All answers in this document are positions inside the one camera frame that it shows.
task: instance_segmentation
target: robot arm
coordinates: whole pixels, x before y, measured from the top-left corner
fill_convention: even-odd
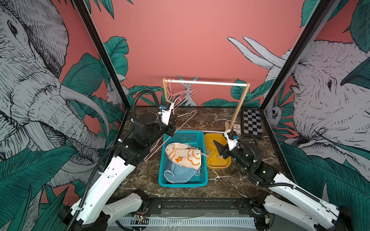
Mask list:
[[[121,143],[109,165],[100,177],[89,189],[82,208],[77,201],[70,208],[63,208],[59,216],[65,224],[75,219],[72,230],[105,230],[107,223],[116,221],[126,214],[135,211],[144,211],[147,208],[147,196],[139,190],[131,193],[128,197],[107,204],[121,182],[137,167],[139,163],[150,153],[153,143],[163,134],[173,136],[175,132],[176,115],[171,115],[174,104],[162,101],[160,105],[159,119],[153,113],[144,113],[134,120],[134,135]]]
[[[267,212],[284,217],[310,231],[352,229],[350,209],[338,208],[290,181],[282,173],[262,161],[263,152],[256,144],[238,142],[235,131],[227,130],[224,136],[228,141],[227,145],[223,146],[214,141],[223,158],[231,156],[246,170],[249,170],[249,179],[253,183],[282,195],[294,204],[282,201],[263,191],[264,193],[256,198]]]

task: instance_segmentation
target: yellow bowl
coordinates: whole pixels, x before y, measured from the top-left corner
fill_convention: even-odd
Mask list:
[[[225,169],[231,164],[231,158],[228,157],[224,159],[219,155],[217,148],[214,144],[214,140],[222,145],[226,145],[228,142],[221,133],[207,133],[204,135],[206,154],[207,157],[207,167],[209,169]]]

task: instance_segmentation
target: checkerboard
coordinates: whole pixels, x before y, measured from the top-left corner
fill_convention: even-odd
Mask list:
[[[251,134],[257,139],[262,138],[260,111],[243,108],[242,135]]]

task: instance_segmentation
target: rabbit ears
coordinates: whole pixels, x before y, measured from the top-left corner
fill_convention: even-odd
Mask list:
[[[248,49],[246,46],[244,46],[244,44],[242,44],[235,38],[228,37],[228,40],[232,42],[247,59],[249,59],[252,63],[259,65],[260,67],[266,69],[271,69],[273,65],[280,68],[283,67],[286,61],[285,59],[279,58],[278,56],[274,55],[259,42],[245,36],[243,38],[262,57],[253,53],[250,49]]]
[[[183,77],[181,77],[181,76],[177,76],[177,78],[179,79],[179,80],[185,80]],[[197,76],[197,77],[194,77],[194,78],[192,78],[192,80],[191,81],[198,81],[199,80],[199,76]],[[182,86],[192,86],[193,84],[189,84],[189,85],[187,85],[186,83],[181,83],[181,85]]]

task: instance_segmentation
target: elephant eye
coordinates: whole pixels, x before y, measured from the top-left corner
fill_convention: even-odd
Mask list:
[[[8,23],[8,27],[9,27],[10,31],[14,34],[14,36],[16,36],[16,34],[18,34],[17,28],[15,26],[13,26],[13,24],[10,20],[8,20],[7,23]]]
[[[332,84],[333,84],[333,81],[330,79],[330,80],[327,82],[327,87],[329,88],[329,91],[332,91]]]

